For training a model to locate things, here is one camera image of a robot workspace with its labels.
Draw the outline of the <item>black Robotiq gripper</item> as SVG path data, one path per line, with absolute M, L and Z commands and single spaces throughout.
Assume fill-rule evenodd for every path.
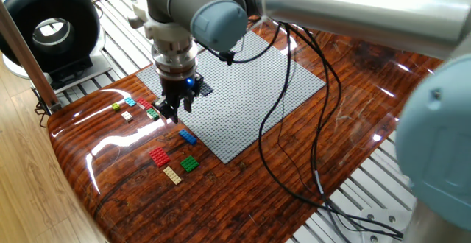
M 191 113 L 194 98 L 199 96 L 203 81 L 204 78 L 199 73 L 182 80 L 169 80 L 161 77 L 160 84 L 163 96 L 156 99 L 152 106 L 161 116 L 178 123 L 178 101 L 183 99 L 184 109 Z

